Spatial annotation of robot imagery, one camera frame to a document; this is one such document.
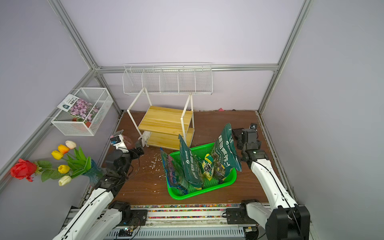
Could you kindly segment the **dark green fertilizer bag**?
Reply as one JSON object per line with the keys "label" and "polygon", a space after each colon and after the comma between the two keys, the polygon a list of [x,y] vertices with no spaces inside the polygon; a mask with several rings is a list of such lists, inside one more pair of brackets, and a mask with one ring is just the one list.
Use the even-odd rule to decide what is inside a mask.
{"label": "dark green fertilizer bag", "polygon": [[222,183],[231,174],[232,170],[242,171],[242,164],[238,158],[235,141],[232,134],[232,125],[226,124],[211,151],[214,159],[214,178]]}
{"label": "dark green fertilizer bag", "polygon": [[204,185],[204,180],[200,171],[199,161],[184,141],[184,138],[179,135],[178,139],[180,141],[180,160],[185,178],[194,189],[201,190]]}

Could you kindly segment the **white metal wooden shelf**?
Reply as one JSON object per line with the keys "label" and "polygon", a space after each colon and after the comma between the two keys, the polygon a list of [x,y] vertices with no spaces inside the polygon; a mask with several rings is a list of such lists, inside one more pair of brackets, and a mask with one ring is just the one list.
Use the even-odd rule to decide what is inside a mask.
{"label": "white metal wooden shelf", "polygon": [[[150,107],[139,124],[136,123],[131,109],[139,97],[145,94]],[[144,141],[144,145],[163,149],[178,150],[179,136],[182,136],[188,147],[191,146],[195,133],[193,94],[188,95],[186,104],[182,110],[154,106],[151,102],[148,90],[142,88],[129,108],[127,113],[136,130]]]}

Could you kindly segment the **yellow green fertilizer packet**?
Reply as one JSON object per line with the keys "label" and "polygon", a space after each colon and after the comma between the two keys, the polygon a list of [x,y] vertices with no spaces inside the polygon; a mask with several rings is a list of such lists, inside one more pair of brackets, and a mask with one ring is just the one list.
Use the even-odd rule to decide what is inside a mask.
{"label": "yellow green fertilizer packet", "polygon": [[211,181],[214,175],[214,158],[210,154],[206,154],[202,161],[203,174]]}

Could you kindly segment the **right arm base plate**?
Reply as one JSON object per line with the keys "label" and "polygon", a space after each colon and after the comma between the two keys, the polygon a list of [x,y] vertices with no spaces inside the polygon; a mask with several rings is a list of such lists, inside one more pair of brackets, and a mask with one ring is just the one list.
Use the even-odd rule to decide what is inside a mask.
{"label": "right arm base plate", "polygon": [[270,216],[269,211],[262,211],[258,208],[241,209],[229,208],[225,211],[228,225],[251,225],[261,224],[264,226]]}

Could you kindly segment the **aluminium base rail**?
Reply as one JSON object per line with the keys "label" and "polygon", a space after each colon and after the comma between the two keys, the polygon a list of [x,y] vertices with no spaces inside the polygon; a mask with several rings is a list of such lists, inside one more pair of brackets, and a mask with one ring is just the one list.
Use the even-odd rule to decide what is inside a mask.
{"label": "aluminium base rail", "polygon": [[[249,202],[250,201],[243,202],[238,208],[245,209],[246,203]],[[218,210],[219,208],[210,206],[199,208],[197,211],[188,211],[187,208],[170,208],[165,212],[160,212],[159,217],[160,222],[166,225],[171,225],[172,223],[176,223],[177,225],[179,225],[183,223],[184,225],[190,224],[192,228],[204,228],[210,222],[217,223],[219,219],[225,218],[225,212],[223,212],[222,215],[217,214],[213,218],[210,217],[210,212],[218,212]]]}

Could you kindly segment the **blue green soil bag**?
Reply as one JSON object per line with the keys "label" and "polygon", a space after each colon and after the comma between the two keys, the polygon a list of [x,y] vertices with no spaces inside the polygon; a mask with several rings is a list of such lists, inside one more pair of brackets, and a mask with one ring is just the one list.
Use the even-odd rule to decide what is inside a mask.
{"label": "blue green soil bag", "polygon": [[167,183],[171,188],[177,189],[181,195],[188,193],[189,183],[185,178],[184,170],[177,161],[168,155],[162,148],[161,158],[165,170]]}

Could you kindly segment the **artificial tulip bouquet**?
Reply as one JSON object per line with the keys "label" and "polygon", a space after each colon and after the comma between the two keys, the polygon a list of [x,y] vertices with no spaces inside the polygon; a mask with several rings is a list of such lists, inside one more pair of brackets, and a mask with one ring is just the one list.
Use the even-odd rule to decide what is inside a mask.
{"label": "artificial tulip bouquet", "polygon": [[99,167],[91,157],[87,157],[83,149],[73,141],[66,141],[59,145],[57,150],[51,152],[52,157],[58,161],[65,161],[61,165],[53,165],[49,161],[36,161],[37,170],[34,175],[41,176],[41,181],[57,180],[59,186],[68,185],[72,180],[80,176],[90,179],[90,185],[95,186],[106,174],[106,170]]}

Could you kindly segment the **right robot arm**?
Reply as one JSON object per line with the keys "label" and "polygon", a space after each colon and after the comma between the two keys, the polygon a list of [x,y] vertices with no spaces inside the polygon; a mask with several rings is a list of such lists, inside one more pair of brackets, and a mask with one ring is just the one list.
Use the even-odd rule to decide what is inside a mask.
{"label": "right robot arm", "polygon": [[311,216],[304,205],[299,205],[276,175],[265,151],[261,150],[256,129],[234,129],[241,160],[246,162],[258,178],[269,201],[269,208],[261,203],[246,203],[249,218],[265,229],[269,240],[308,240]]}

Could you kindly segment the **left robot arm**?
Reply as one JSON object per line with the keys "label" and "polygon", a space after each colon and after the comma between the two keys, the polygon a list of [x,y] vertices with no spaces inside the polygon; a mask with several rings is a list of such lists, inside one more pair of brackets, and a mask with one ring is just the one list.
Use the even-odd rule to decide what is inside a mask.
{"label": "left robot arm", "polygon": [[55,240],[103,240],[119,224],[139,226],[143,220],[134,217],[131,205],[115,201],[115,196],[129,180],[132,160],[144,154],[143,147],[117,149],[113,168],[96,184],[90,197]]}

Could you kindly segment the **red artificial rose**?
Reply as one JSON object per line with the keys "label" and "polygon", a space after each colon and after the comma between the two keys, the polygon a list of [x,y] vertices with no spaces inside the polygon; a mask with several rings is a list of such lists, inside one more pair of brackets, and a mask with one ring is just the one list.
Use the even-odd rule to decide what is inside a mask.
{"label": "red artificial rose", "polygon": [[32,175],[37,171],[37,165],[30,162],[26,161],[23,159],[19,159],[18,163],[16,163],[12,168],[11,168],[11,176],[22,180],[26,179],[29,182],[33,182]]}

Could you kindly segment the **white mesh side basket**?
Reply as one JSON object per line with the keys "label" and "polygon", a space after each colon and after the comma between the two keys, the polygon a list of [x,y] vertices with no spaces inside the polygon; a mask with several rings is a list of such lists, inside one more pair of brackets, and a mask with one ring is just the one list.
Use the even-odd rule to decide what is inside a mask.
{"label": "white mesh side basket", "polygon": [[51,123],[65,136],[94,136],[113,103],[106,88],[80,88],[58,105]]}

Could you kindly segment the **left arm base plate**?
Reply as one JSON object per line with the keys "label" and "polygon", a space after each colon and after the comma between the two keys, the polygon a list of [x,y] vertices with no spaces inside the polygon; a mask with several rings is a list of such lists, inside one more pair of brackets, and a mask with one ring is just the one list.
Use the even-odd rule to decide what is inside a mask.
{"label": "left arm base plate", "polygon": [[147,221],[148,211],[147,210],[123,210],[119,211],[122,215],[121,221],[117,224],[118,227],[138,227],[144,226]]}

